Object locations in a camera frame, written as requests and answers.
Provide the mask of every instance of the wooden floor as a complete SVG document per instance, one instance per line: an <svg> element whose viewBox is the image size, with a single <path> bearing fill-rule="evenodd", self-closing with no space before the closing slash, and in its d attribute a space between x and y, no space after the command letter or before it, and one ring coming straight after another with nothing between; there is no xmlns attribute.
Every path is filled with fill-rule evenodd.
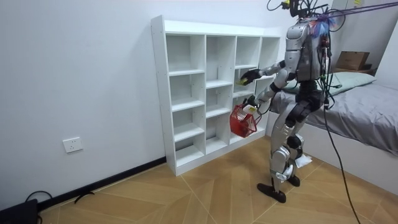
<svg viewBox="0 0 398 224"><path fill-rule="evenodd" d="M287 202L277 203L256 188L270 184L268 158L262 138L182 176L162 165L41 216L46 224L356 223L340 170L314 158L298 170L300 187L283 183ZM347 178L361 223L398 223L398 196Z"/></svg>

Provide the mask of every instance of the electrical socket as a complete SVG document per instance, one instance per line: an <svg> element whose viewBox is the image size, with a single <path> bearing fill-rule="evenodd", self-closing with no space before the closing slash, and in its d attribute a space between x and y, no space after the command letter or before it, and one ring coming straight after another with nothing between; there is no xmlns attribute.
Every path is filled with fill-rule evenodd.
<svg viewBox="0 0 398 224"><path fill-rule="evenodd" d="M67 153L83 149L80 138L63 140L62 142Z"/></svg>

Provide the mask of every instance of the humanoid robot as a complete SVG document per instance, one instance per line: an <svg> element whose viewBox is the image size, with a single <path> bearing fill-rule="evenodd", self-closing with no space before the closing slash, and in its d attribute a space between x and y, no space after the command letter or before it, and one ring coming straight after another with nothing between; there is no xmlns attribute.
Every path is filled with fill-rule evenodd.
<svg viewBox="0 0 398 224"><path fill-rule="evenodd" d="M304 139L297 133L308 115L320 109L325 101L324 92L317 88L317 80L326 70L323 60L326 59L325 54L330 54L329 38L327 35L314 37L311 34L310 21L299 18L298 23L288 29L285 60L267 68L250 70L241 77L241 83L247 85L263 75L276 74L275 80L267 89L248 99L248 103L258 108L272 99L289 81L296 79L300 84L295 103L288 104L280 111L272 130L272 185L257 185L261 192L281 203L286 202L286 195L280 190L283 181L287 180L296 187L300 186L300 179L295 175L296 159L303 155Z"/></svg>

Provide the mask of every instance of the bed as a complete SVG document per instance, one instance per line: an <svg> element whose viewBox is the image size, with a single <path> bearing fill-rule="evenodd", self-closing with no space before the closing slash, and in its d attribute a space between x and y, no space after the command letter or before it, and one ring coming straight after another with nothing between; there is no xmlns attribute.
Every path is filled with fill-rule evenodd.
<svg viewBox="0 0 398 224"><path fill-rule="evenodd" d="M396 96L397 90L373 83L335 95L335 105L326 112L330 131L398 156ZM272 110L278 113L294 101L294 94L282 91L275 96ZM307 123L325 129L323 111L312 113Z"/></svg>
<svg viewBox="0 0 398 224"><path fill-rule="evenodd" d="M327 111L327 117L345 171L398 195L398 91L377 85L374 77L361 73L337 73L343 86L349 83L344 75L361 81L334 90L336 104ZM295 101L295 95L289 93L298 90L294 86L290 84L275 96L268 116L268 136L278 112ZM305 152L340 168L322 110L312 113L299 133L305 139Z"/></svg>

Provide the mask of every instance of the black baseboard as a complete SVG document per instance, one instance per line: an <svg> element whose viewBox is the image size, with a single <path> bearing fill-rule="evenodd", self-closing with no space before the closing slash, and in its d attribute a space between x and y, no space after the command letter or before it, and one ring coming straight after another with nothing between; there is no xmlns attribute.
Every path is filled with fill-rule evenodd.
<svg viewBox="0 0 398 224"><path fill-rule="evenodd" d="M99 181L97 181L95 183L86 185L84 187L80 187L79 189L75 189L75 190L72 190L72 191L67 192L65 194L61 194L61 195L58 195L58 196L53 197L51 199L45 200L43 202L39 202L37 204L37 210L38 210L38 212L41 212L42 210L50 208L51 206L54 206L56 204L65 202L67 200L70 200L72 198L78 197L80 195L87 194L88 192L91 192L91 191L94 191L96 189L105 187L105 186L107 186L109 184L112 184L112 183L115 183L115 182L117 182L119 180L123 180L123 179L125 179L127 177L130 177L132 175L138 174L138 173L140 173L142 171L145 171L147 169L153 168L153 167L155 167L157 165L161 165L161 164L163 164L165 162L166 162L166 157L162 157L160 159L156 159L154 161L148 162L148 163L143 164L141 166L137 166L135 168L126 170L124 172L121 172L120 174L113 175L113 176L105 178L103 180L99 180Z"/></svg>

